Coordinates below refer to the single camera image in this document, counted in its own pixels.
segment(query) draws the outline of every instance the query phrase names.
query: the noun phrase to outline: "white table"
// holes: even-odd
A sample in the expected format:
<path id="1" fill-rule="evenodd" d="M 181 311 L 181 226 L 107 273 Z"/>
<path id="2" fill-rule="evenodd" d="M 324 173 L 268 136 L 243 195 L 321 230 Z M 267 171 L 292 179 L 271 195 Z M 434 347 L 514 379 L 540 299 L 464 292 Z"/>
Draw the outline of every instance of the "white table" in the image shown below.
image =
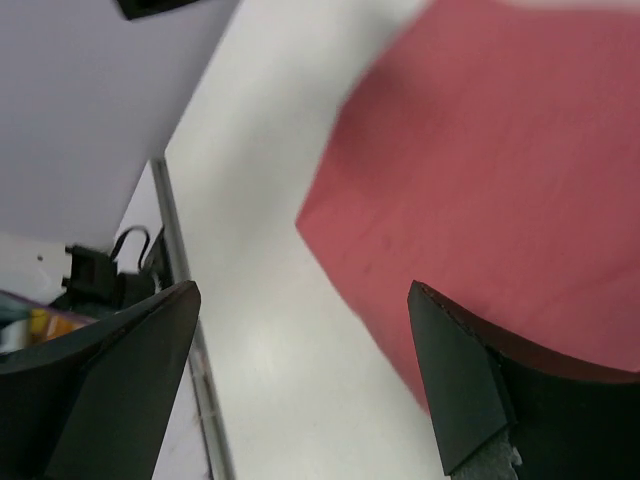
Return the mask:
<path id="1" fill-rule="evenodd" d="M 428 416 L 294 227 L 342 99 L 419 6 L 245 0 L 167 149 L 241 480 L 443 478 Z"/>

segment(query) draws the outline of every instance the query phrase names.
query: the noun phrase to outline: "black object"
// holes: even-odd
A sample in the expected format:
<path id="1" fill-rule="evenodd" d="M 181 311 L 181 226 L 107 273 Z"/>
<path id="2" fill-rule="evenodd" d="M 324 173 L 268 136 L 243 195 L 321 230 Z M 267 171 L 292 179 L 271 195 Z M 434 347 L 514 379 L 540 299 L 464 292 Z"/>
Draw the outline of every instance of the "black object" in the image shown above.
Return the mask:
<path id="1" fill-rule="evenodd" d="M 125 230 L 118 237 L 110 254 L 80 245 L 66 247 L 65 251 L 71 255 L 71 275 L 62 279 L 62 286 L 67 291 L 51 306 L 61 310 L 79 311 L 79 305 L 90 304 L 116 311 L 152 296 L 156 291 L 156 285 L 149 272 L 141 270 L 137 274 L 118 273 L 115 261 L 127 236 L 136 230 L 141 230 L 146 236 L 138 259 L 138 267 L 141 268 L 150 243 L 149 233 L 143 227 Z"/>
<path id="2" fill-rule="evenodd" d="M 69 297 L 109 303 L 116 286 L 118 269 L 109 255 L 81 245 L 65 247 L 71 255 L 71 275 L 62 279 Z"/>
<path id="3" fill-rule="evenodd" d="M 638 476 L 640 375 L 546 349 L 417 282 L 409 312 L 446 474 Z"/>
<path id="4" fill-rule="evenodd" d="M 122 13 L 129 20 L 168 12 L 195 3 L 197 0 L 116 0 Z"/>
<path id="5" fill-rule="evenodd" d="M 0 356 L 0 479 L 150 479 L 199 306 L 181 283 Z"/>
<path id="6" fill-rule="evenodd" d="M 174 284 L 164 228 L 160 230 L 153 245 L 149 248 L 149 254 L 145 258 L 142 270 L 153 272 L 158 279 L 160 288 L 168 288 Z"/>

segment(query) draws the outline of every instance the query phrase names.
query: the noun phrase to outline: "red block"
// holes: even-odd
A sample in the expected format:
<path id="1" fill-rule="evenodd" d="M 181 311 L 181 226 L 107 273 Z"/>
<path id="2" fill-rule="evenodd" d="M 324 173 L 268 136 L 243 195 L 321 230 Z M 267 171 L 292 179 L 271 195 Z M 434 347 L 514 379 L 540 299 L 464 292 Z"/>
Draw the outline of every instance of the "red block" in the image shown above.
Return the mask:
<path id="1" fill-rule="evenodd" d="M 344 105 L 297 226 L 423 404 L 414 279 L 640 371 L 640 16 L 438 0 Z"/>

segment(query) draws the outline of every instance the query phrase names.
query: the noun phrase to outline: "gray wall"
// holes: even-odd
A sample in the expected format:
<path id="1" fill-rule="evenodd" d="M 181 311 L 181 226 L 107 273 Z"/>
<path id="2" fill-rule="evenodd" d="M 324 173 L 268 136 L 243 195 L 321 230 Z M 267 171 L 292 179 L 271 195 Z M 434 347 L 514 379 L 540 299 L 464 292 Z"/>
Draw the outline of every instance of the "gray wall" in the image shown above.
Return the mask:
<path id="1" fill-rule="evenodd" d="M 235 3 L 130 23 L 112 0 L 2 0 L 0 231 L 108 244 Z"/>

